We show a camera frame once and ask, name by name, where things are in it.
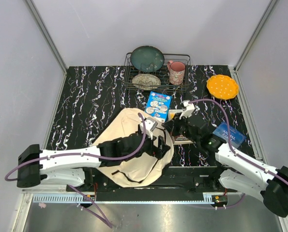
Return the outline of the yellow cover paperback book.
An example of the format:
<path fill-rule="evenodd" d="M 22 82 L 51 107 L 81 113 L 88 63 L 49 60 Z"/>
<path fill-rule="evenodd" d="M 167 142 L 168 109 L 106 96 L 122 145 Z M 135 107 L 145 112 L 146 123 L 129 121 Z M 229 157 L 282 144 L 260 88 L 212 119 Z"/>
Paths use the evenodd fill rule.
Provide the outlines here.
<path fill-rule="evenodd" d="M 170 109 L 168 112 L 168 120 L 171 120 L 175 114 L 182 113 L 182 109 Z M 183 135 L 178 135 L 172 137 L 173 145 L 185 145 L 185 144 L 192 144 L 193 142 Z"/>

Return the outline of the cream canvas student bag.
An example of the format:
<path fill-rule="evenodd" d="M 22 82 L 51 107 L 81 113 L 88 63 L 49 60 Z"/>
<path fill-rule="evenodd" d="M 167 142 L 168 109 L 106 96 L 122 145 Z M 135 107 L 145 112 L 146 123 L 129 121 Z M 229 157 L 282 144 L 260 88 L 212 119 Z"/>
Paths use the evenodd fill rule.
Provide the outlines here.
<path fill-rule="evenodd" d="M 139 137 L 136 132 L 140 123 L 148 117 L 150 116 L 147 113 L 136 108 L 122 109 L 93 142 L 93 146 L 100 149 L 102 156 L 97 170 L 123 188 L 152 184 L 162 175 L 164 168 L 173 158 L 172 138 L 158 120 L 158 126 L 152 135 L 144 131 L 143 137 L 147 134 L 152 139 L 152 136 L 161 135 L 171 149 L 162 159 L 146 153 L 136 157 L 139 151 Z"/>

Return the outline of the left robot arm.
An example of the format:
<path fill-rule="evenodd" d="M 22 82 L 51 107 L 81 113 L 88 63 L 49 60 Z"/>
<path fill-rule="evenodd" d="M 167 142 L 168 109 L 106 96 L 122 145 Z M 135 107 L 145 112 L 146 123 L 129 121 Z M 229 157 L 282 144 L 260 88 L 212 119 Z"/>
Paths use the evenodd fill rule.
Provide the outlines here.
<path fill-rule="evenodd" d="M 38 144 L 34 144 L 18 157 L 16 185 L 32 188 L 46 180 L 89 191 L 93 179 L 85 175 L 84 168 L 119 166 L 124 161 L 140 158 L 144 153 L 161 160 L 172 146 L 166 132 L 155 135 L 150 130 L 142 132 L 141 129 L 127 137 L 81 149 L 41 150 Z"/>

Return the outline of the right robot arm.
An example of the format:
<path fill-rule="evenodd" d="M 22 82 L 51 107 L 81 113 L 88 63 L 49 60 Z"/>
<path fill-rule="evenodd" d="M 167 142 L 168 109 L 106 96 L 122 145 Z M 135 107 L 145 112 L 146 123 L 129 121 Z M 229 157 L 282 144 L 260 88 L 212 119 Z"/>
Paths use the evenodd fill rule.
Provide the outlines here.
<path fill-rule="evenodd" d="M 236 190 L 258 199 L 279 217 L 288 215 L 288 167 L 278 169 L 234 149 L 210 132 L 198 116 L 175 115 L 162 125 L 171 136 L 186 137 L 201 154 L 215 161 L 217 168 L 208 177 L 211 190 Z"/>

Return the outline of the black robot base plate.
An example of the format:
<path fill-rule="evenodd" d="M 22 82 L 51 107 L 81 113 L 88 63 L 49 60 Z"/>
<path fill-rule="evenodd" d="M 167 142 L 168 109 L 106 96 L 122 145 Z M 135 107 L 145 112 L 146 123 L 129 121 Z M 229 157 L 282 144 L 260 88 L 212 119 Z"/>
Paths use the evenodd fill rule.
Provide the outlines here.
<path fill-rule="evenodd" d="M 77 190 L 96 195 L 97 201 L 196 201 L 203 193 L 224 193 L 225 188 L 212 180 L 218 167 L 167 167 L 146 187 L 123 188 L 94 168 L 84 168 L 86 179 Z"/>

